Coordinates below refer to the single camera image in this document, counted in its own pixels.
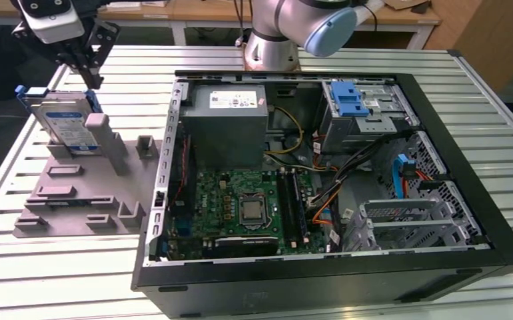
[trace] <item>barcode label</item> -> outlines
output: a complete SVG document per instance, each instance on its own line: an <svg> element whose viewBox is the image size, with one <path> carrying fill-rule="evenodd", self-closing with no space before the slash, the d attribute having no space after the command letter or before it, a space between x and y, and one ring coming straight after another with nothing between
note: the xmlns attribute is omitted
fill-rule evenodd
<svg viewBox="0 0 513 320"><path fill-rule="evenodd" d="M338 241L341 240L341 237L338 236L338 234L336 233L336 230L333 229L330 229L329 238L333 240L336 245L338 245Z"/></svg>

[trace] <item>red cable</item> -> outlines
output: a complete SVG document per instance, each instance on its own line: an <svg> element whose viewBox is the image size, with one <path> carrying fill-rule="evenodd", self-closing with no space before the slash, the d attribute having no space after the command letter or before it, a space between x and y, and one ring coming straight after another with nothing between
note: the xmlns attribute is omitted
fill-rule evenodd
<svg viewBox="0 0 513 320"><path fill-rule="evenodd" d="M170 203L170 207L174 205L174 202L177 201L178 195L182 190L182 186L185 185L185 180L186 180L186 163L185 163L185 154L186 154L186 138L182 140L182 157L181 157L181 167L182 167L182 174L181 174L181 183L178 185L178 190L177 193L174 194L173 201Z"/></svg>

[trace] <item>metal table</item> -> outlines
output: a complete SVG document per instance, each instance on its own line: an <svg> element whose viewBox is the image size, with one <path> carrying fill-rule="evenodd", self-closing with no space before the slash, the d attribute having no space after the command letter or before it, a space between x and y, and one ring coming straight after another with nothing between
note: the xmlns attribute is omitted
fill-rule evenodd
<svg viewBox="0 0 513 320"><path fill-rule="evenodd" d="M345 50L329 59L301 53L304 71L411 73L513 226L513 114L465 60L445 51ZM125 139L161 137L173 71L241 69L228 47L117 47L98 93ZM50 87L82 90L61 68ZM30 117L0 168L0 319L164 319L129 290L137 235L16 239L10 232L49 152ZM513 275L489 278L433 303L252 315L236 319L513 319Z"/></svg>

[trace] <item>green motherboard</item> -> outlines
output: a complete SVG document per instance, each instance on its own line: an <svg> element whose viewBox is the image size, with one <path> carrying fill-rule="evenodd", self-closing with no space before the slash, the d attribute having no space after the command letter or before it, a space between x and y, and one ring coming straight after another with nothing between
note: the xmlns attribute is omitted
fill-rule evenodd
<svg viewBox="0 0 513 320"><path fill-rule="evenodd" d="M308 171L294 176L305 202L313 195L312 177ZM324 252L320 229L309 233L308 243L293 247L285 241L277 179L276 171L200 171L190 238L276 237L280 240L277 255ZM198 249L180 252L184 259L202 259Z"/></svg>

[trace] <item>cardboard box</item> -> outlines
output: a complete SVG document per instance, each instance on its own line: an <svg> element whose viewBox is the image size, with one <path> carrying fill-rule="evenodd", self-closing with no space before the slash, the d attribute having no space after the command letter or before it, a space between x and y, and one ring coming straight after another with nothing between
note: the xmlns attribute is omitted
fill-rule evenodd
<svg viewBox="0 0 513 320"><path fill-rule="evenodd" d="M387 4L394 10L406 9L425 3L427 0L383 0L383 3Z"/></svg>
<svg viewBox="0 0 513 320"><path fill-rule="evenodd" d="M141 1L141 4L149 7L166 7L169 0L165 1Z"/></svg>

